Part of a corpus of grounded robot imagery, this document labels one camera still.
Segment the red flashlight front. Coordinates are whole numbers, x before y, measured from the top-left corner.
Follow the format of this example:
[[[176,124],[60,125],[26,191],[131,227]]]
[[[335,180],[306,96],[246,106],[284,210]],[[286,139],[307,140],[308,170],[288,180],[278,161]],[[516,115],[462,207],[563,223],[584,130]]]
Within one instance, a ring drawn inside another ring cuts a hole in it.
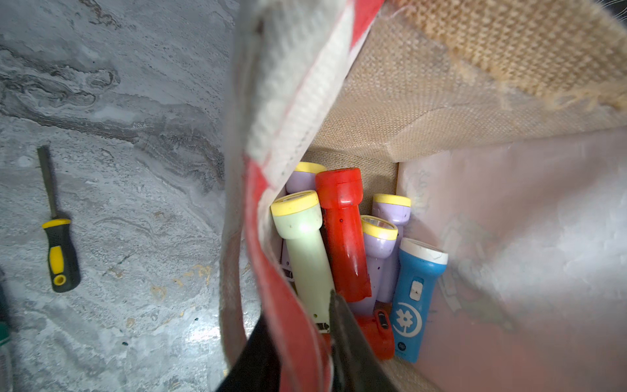
[[[393,359],[394,333],[385,309],[375,309],[370,316],[358,316],[357,322],[373,353],[382,361]]]
[[[359,210],[363,199],[361,171],[323,171],[315,182],[336,292],[347,302],[360,302],[372,295]]]

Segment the blue flashlight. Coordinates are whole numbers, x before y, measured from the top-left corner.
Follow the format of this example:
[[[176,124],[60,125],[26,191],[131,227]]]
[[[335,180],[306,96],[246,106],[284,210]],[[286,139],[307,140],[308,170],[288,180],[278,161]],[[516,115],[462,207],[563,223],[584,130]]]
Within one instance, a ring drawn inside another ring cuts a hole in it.
[[[421,351],[432,295],[445,272],[448,254],[416,239],[403,238],[391,326],[395,355],[414,364]]]

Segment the purple flashlight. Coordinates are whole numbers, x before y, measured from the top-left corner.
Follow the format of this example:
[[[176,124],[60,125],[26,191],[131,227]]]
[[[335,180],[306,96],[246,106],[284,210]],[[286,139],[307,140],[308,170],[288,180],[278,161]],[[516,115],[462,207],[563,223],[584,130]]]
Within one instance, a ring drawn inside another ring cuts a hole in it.
[[[300,162],[290,175],[285,185],[288,194],[295,194],[307,190],[316,190],[315,178],[327,168],[318,163]]]
[[[359,302],[349,303],[349,308],[356,316],[370,316],[380,290],[383,267],[392,255],[398,238],[398,227],[370,215],[361,215],[361,222],[372,294]]]
[[[381,220],[380,233],[394,242],[394,248],[382,267],[377,301],[392,303],[398,282],[400,263],[398,250],[404,227],[411,217],[411,199],[396,194],[374,194],[372,215]]]

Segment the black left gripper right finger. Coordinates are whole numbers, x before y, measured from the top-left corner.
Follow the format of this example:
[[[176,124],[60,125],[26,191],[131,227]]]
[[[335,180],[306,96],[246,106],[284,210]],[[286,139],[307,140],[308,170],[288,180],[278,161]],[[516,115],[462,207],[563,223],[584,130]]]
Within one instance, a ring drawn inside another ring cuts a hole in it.
[[[397,391],[376,359],[345,299],[331,291],[331,391]]]

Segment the jute and red tote bag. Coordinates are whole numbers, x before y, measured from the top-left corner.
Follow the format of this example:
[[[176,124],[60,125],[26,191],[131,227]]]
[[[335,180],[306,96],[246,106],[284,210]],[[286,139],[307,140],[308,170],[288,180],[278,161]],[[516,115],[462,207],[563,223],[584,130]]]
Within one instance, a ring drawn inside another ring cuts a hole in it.
[[[450,254],[421,359],[380,364],[398,390],[625,390],[625,2],[243,1],[230,64],[230,370],[264,315],[279,391],[331,390],[270,213],[311,154]]]

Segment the pale green flashlight front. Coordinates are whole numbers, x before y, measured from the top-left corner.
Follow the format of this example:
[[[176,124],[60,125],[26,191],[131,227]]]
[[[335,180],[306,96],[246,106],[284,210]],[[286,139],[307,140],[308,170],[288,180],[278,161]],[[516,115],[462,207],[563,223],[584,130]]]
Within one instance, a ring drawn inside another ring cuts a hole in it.
[[[330,332],[329,307],[335,285],[320,228],[322,209],[314,190],[277,199],[270,210],[287,246],[297,294],[320,333]]]

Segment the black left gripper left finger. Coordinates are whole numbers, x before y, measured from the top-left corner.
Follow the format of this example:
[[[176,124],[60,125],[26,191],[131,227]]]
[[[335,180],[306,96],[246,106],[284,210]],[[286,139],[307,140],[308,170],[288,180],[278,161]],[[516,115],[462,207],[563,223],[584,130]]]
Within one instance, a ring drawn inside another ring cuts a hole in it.
[[[218,387],[218,392],[278,392],[281,363],[261,315],[236,364]]]

